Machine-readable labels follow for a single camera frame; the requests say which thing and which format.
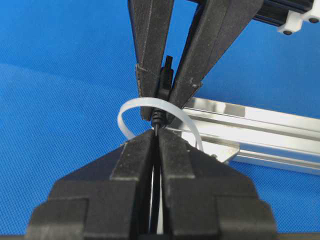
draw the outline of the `textured blue surface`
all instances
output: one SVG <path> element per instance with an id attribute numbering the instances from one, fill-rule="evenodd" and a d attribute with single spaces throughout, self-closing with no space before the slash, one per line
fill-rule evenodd
<path id="1" fill-rule="evenodd" d="M 176 0 L 166 53 L 177 68 L 195 4 Z M 0 8 L 0 234 L 25 232 L 63 175 L 117 148 L 137 97 L 127 0 L 11 0 Z M 320 118 L 320 25 L 290 37 L 252 22 L 199 97 Z M 138 110 L 128 125 L 149 125 Z M 271 204 L 280 232 L 320 232 L 320 177 L 233 163 Z"/>

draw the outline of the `white plastic bracket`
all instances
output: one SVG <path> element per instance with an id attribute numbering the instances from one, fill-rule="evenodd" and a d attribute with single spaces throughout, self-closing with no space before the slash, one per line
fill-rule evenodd
<path id="1" fill-rule="evenodd" d="M 320 21 L 320 0 L 314 0 L 313 6 L 310 11 L 307 11 L 302 15 L 304 21 L 317 23 Z"/>
<path id="2" fill-rule="evenodd" d="M 285 35 L 291 35 L 301 29 L 302 23 L 302 15 L 298 12 L 289 10 L 286 23 L 279 26 L 277 31 Z"/>

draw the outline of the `blue cloth background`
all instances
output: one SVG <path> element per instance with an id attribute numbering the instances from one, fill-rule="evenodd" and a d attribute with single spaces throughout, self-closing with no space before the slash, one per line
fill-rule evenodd
<path id="1" fill-rule="evenodd" d="M 176 0 L 176 69 L 196 5 Z M 198 97 L 320 118 L 320 24 L 284 36 L 252 21 Z M 60 177 L 117 148 L 137 97 L 127 0 L 10 0 L 0 8 L 0 234 L 23 234 Z M 126 113 L 136 134 L 149 124 Z M 233 163 L 271 204 L 280 232 L 320 232 L 320 177 Z"/>

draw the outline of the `black screw head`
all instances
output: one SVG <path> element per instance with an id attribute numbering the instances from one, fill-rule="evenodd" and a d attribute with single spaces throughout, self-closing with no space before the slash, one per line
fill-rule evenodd
<path id="1" fill-rule="evenodd" d="M 289 30 L 285 30 L 285 31 L 283 31 L 283 33 L 285 34 L 285 35 L 291 35 L 292 34 L 292 31 L 289 31 Z"/>
<path id="2" fill-rule="evenodd" d="M 315 17 L 312 17 L 312 18 L 309 18 L 309 22 L 312 23 L 312 24 L 317 24 L 319 22 L 319 19 L 315 18 Z"/>

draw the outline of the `cable connector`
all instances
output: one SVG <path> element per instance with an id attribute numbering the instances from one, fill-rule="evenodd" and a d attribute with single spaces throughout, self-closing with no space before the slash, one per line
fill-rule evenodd
<path id="1" fill-rule="evenodd" d="M 161 68 L 157 98 L 165 101 L 169 100 L 172 88 L 174 70 L 172 66 L 172 56 L 166 56 L 164 67 Z M 165 127 L 168 124 L 167 113 L 159 108 L 154 108 L 151 116 L 151 125 L 155 130 L 155 135 L 158 135 L 158 129 Z"/>

